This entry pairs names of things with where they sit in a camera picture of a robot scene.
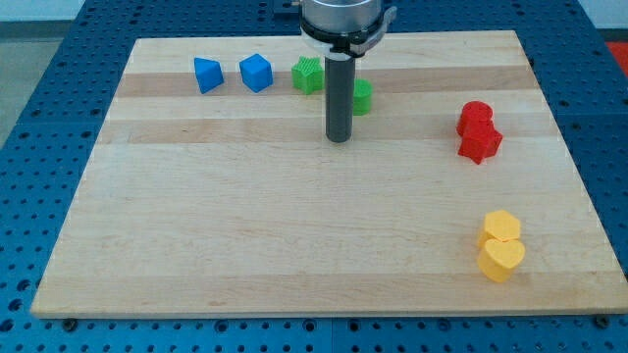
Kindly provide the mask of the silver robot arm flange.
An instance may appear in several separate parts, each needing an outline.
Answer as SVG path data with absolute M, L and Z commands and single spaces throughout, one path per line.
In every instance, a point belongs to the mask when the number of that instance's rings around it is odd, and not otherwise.
M 395 20 L 397 7 L 381 0 L 302 0 L 301 37 L 328 59 L 360 58 L 374 48 Z

